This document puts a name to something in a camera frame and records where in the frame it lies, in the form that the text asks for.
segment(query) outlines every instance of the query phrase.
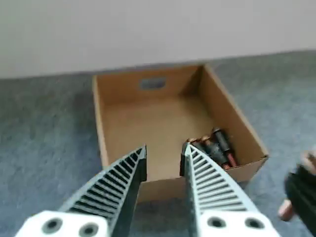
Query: open cardboard box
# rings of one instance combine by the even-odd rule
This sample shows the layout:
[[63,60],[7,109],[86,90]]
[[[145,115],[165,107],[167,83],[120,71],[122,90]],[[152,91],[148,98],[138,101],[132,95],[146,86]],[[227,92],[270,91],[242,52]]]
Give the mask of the open cardboard box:
[[147,182],[138,201],[182,197],[182,144],[210,134],[229,134],[240,166],[227,172],[248,181],[267,150],[208,65],[110,73],[93,80],[102,165],[147,144]]

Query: ribbed gripper pad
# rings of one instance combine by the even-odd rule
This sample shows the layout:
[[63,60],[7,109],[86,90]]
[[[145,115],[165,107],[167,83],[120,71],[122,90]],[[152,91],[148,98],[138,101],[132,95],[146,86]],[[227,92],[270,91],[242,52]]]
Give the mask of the ribbed gripper pad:
[[207,210],[258,211],[230,175],[205,153],[188,145],[185,156],[187,195],[197,215]]
[[146,179],[146,146],[143,146],[94,176],[59,211],[102,216],[112,234],[119,218],[129,227],[140,183]]

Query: screw hole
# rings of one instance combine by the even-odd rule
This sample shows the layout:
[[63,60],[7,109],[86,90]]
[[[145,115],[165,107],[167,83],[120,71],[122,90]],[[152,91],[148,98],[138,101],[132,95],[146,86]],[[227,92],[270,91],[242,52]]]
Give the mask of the screw hole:
[[255,229],[263,229],[265,227],[261,221],[255,219],[255,218],[246,219],[245,224],[246,224],[246,226],[251,227],[251,228],[255,228]]
[[218,217],[211,217],[207,220],[207,224],[212,227],[222,228],[226,226],[226,223],[224,220],[218,218]]
[[88,227],[87,229],[84,230],[85,234],[90,234],[93,232],[93,229],[91,227]]
[[92,237],[98,233],[99,227],[94,223],[88,223],[82,226],[79,230],[81,237]]
[[48,221],[46,221],[44,223],[44,225],[42,227],[42,231],[45,234],[55,233],[55,232],[59,231],[59,229],[61,228],[62,224],[63,224],[63,221],[60,218],[50,219],[50,220],[48,220]]

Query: white wall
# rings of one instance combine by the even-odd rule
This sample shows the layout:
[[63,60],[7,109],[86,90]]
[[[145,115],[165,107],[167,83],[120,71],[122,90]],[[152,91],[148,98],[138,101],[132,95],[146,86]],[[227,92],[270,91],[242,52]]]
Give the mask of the white wall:
[[315,0],[0,0],[0,78],[316,48]]

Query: carpeted floor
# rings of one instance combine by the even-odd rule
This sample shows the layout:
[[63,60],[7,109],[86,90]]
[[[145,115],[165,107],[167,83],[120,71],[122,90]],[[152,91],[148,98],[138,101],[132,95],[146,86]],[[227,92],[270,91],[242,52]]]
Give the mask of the carpeted floor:
[[[316,52],[213,61],[270,150],[245,190],[282,236],[311,236],[277,218],[284,176],[316,144]],[[0,80],[0,237],[59,207],[101,170],[91,77]],[[131,236],[188,236],[182,200],[137,207]]]

